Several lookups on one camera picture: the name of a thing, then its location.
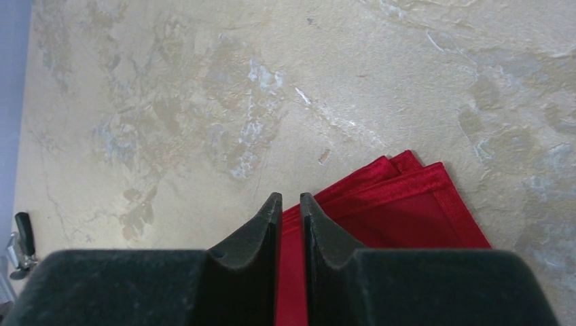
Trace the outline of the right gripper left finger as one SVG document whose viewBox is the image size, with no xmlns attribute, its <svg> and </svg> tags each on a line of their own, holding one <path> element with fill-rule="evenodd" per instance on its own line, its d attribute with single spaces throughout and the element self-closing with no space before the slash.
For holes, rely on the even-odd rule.
<svg viewBox="0 0 576 326">
<path fill-rule="evenodd" d="M 273 325 L 283 199 L 207 250 L 65 250 L 32 273 L 4 325 Z"/>
</svg>

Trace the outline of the red cloth napkin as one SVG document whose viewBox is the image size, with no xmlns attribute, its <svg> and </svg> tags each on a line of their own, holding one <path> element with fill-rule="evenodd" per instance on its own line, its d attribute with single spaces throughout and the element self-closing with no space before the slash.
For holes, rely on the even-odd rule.
<svg viewBox="0 0 576 326">
<path fill-rule="evenodd" d="M 316 195 L 349 234 L 380 249 L 487 249 L 490 243 L 444 165 L 422 166 L 411 151 L 378 158 Z M 306 325 L 300 209 L 283 213 L 277 325 Z"/>
</svg>

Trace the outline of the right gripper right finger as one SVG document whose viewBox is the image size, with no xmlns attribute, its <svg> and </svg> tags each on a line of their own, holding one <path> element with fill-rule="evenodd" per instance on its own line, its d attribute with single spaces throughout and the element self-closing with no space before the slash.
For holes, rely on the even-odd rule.
<svg viewBox="0 0 576 326">
<path fill-rule="evenodd" d="M 557 325 L 534 274 L 499 250 L 370 249 L 300 196 L 310 325 Z"/>
</svg>

